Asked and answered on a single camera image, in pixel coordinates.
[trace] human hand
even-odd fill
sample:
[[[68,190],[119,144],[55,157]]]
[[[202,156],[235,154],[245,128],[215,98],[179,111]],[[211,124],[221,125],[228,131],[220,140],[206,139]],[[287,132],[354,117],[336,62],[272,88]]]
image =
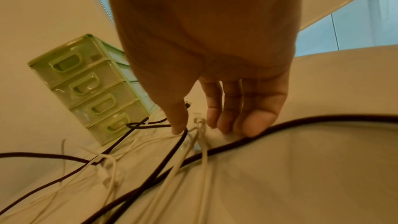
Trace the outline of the human hand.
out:
[[[276,120],[288,92],[301,0],[110,3],[131,68],[174,134],[187,125],[184,97],[197,80],[210,127],[256,136]]]

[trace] mini drawer organizer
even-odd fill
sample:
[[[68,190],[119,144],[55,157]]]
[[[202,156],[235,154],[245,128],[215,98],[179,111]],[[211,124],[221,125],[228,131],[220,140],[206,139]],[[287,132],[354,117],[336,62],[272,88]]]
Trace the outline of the mini drawer organizer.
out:
[[[123,51],[87,34],[43,54],[28,64],[44,83],[53,89],[73,76],[108,60],[129,65]]]
[[[121,66],[129,68],[114,61],[105,61],[58,85],[52,92],[68,109],[72,109],[116,84],[131,81],[132,74],[125,76]]]
[[[87,34],[32,60],[29,66],[101,144],[155,105],[137,82],[123,51]]]
[[[127,123],[140,122],[149,115],[147,106],[139,100],[96,123],[88,131],[101,145],[105,145],[126,133],[129,130]]]
[[[96,121],[136,102],[146,95],[139,83],[122,82],[70,110],[80,123],[89,128]],[[152,101],[145,101],[151,107]]]

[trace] drawer handle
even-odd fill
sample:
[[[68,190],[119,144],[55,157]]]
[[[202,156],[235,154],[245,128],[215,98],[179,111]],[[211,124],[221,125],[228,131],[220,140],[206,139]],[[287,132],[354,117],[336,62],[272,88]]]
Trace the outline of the drawer handle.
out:
[[[107,94],[101,99],[96,100],[94,103],[90,104],[91,112],[94,114],[102,114],[111,108],[116,106],[116,98],[113,94]]]
[[[66,73],[83,63],[83,58],[76,50],[70,50],[62,56],[49,62],[51,68],[59,73]]]
[[[101,81],[95,73],[86,75],[69,85],[69,88],[77,95],[84,95],[99,87]]]
[[[106,129],[109,133],[116,133],[122,131],[127,128],[126,124],[130,123],[130,117],[127,113],[123,113],[118,115],[115,120],[109,122],[106,126]]]

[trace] palm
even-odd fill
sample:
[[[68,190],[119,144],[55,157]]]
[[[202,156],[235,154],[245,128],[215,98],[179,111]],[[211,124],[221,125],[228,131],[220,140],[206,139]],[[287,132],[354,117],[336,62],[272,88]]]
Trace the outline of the palm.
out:
[[[132,69],[175,133],[186,126],[183,98],[198,79],[209,126],[254,136],[276,119],[287,95],[300,0],[111,4]]]

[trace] green drawer handle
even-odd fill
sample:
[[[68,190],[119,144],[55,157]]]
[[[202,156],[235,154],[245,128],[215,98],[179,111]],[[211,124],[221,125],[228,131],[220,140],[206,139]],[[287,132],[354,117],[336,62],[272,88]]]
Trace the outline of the green drawer handle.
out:
[[[108,106],[107,108],[103,109],[103,110],[99,110],[96,107],[102,103],[105,103],[107,101],[111,101],[112,104],[110,106]],[[106,96],[96,100],[95,102],[93,102],[92,104],[88,105],[88,107],[90,108],[90,111],[94,114],[102,114],[108,110],[110,110],[111,108],[115,107],[117,104],[116,102],[116,98],[113,96],[113,94],[107,94]]]
[[[79,80],[71,83],[69,88],[77,95],[84,95],[100,86],[101,81],[98,76],[93,72],[83,76]]]
[[[69,72],[83,63],[83,57],[77,50],[70,50],[49,62],[51,68],[58,73]]]
[[[119,128],[117,128],[117,129],[115,129],[115,128],[113,128],[112,127],[112,125],[113,124],[115,124],[115,123],[122,123],[121,125],[122,126],[120,126]],[[128,123],[130,123],[131,121],[130,121],[130,117],[129,117],[129,115],[127,114],[127,113],[123,113],[123,114],[120,114],[117,118],[115,118],[114,120],[112,120],[112,121],[110,121],[107,125],[106,125],[106,130],[109,132],[109,133],[116,133],[116,132],[119,132],[119,131],[123,131],[123,130],[125,130],[126,128],[127,128],[127,126],[126,126],[126,124],[128,124]]]

